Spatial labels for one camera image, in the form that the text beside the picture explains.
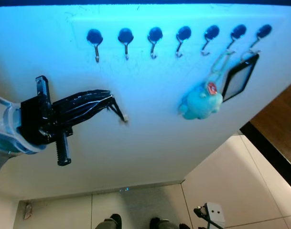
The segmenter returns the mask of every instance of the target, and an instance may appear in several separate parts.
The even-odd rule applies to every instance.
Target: black table edge
[[[291,186],[291,163],[279,152],[279,150],[275,148],[251,122],[246,123],[240,131]]]
[[[98,4],[257,4],[291,6],[291,0],[0,0],[0,6]]]

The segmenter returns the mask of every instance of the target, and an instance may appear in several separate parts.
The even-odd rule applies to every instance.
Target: black magnetic hook
[[[254,47],[262,38],[266,37],[267,35],[270,34],[272,30],[272,27],[268,24],[263,25],[258,31],[257,31],[257,40],[255,42],[253,42],[250,46],[249,49],[251,49],[252,47]]]
[[[246,33],[246,26],[245,25],[241,24],[241,25],[238,25],[237,27],[235,27],[230,34],[232,42],[227,46],[227,50],[229,50],[229,48],[233,45],[233,43],[237,39],[243,37],[245,35],[245,33]]]
[[[128,28],[121,29],[119,32],[118,40],[125,45],[125,58],[128,60],[128,44],[132,42],[134,36]]]
[[[244,61],[244,55],[247,54],[247,53],[250,53],[250,54],[258,54],[260,53],[261,51],[260,50],[257,50],[257,51],[253,51],[252,48],[264,37],[266,37],[267,35],[270,34],[272,30],[272,27],[268,24],[266,25],[263,25],[260,29],[258,29],[257,33],[256,33],[256,37],[257,39],[251,44],[251,46],[249,47],[248,51],[242,53],[241,55],[241,61]]]
[[[201,54],[203,56],[207,56],[210,54],[210,52],[205,52],[205,47],[211,40],[213,40],[215,37],[218,36],[219,32],[220,32],[220,29],[216,25],[212,25],[206,30],[205,32],[206,43],[203,45],[203,48],[201,49]]]
[[[96,51],[96,62],[99,61],[98,46],[102,43],[103,37],[99,30],[90,29],[88,31],[87,40],[94,46]]]
[[[158,41],[160,41],[162,38],[162,31],[159,27],[154,27],[150,30],[149,35],[147,36],[147,39],[152,44],[151,46],[151,58],[156,59],[157,55],[154,54],[154,48]]]
[[[179,53],[179,49],[180,47],[182,46],[182,44],[187,41],[191,36],[191,29],[189,26],[183,26],[179,29],[179,31],[177,32],[176,34],[176,38],[177,40],[179,41],[179,45],[178,45],[178,48],[176,50],[176,56],[178,58],[182,57],[183,54],[182,53]]]

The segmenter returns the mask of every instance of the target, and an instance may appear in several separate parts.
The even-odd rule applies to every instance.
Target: person's shoe
[[[152,218],[150,222],[150,229],[158,229],[158,223],[160,219],[158,217]]]
[[[179,229],[190,229],[188,225],[181,223],[179,224]]]
[[[110,218],[117,223],[117,229],[122,229],[122,219],[119,214],[112,214]]]

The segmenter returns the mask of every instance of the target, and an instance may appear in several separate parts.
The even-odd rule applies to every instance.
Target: light blue plush toy
[[[211,113],[216,113],[220,109],[223,97],[216,91],[216,86],[205,87],[201,84],[194,88],[189,94],[183,98],[179,111],[185,119],[204,119]]]

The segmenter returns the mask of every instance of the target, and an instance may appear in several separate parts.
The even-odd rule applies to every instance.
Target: white board
[[[216,24],[219,36],[203,57],[204,32]],[[230,43],[234,27],[246,35],[232,48],[227,69],[239,62],[264,24],[272,33],[257,44],[260,59],[245,91],[205,120],[178,115],[182,97],[208,75]],[[176,33],[192,36],[175,57]],[[149,29],[159,26],[158,57],[150,58]],[[117,36],[132,30],[129,60]],[[86,41],[99,29],[100,62]],[[21,102],[36,95],[35,78],[50,82],[52,102],[71,94],[111,90],[129,125],[102,111],[73,128],[68,138],[72,164],[59,167],[51,144],[33,156],[11,159],[0,172],[0,191],[20,199],[44,198],[184,179],[184,176],[291,83],[291,7],[234,4],[84,5],[0,8],[0,96]]]

